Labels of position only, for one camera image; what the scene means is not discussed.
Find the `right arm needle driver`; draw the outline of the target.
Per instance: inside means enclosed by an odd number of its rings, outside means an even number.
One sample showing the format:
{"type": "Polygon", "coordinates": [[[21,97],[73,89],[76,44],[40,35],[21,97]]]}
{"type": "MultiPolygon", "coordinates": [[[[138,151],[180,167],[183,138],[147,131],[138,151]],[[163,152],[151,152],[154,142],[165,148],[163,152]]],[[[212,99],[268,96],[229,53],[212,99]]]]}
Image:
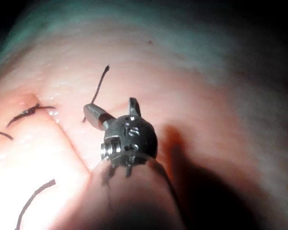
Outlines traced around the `right arm needle driver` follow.
{"type": "Polygon", "coordinates": [[[105,126],[101,159],[115,165],[135,166],[146,156],[156,158],[157,137],[153,126],[138,115],[123,115],[105,126]]]}

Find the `right arm needle driver jaw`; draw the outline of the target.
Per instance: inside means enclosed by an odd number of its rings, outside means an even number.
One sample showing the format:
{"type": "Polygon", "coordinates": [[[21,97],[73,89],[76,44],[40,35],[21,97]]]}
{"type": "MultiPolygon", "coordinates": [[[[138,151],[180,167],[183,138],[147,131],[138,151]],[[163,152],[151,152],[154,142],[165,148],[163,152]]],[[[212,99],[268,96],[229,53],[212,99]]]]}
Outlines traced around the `right arm needle driver jaw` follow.
{"type": "Polygon", "coordinates": [[[101,131],[106,131],[116,119],[101,107],[95,104],[86,104],[83,108],[84,117],[89,124],[101,131]]]}
{"type": "Polygon", "coordinates": [[[129,98],[129,105],[128,105],[128,115],[129,116],[141,116],[140,105],[136,98],[130,97],[129,98]]]}

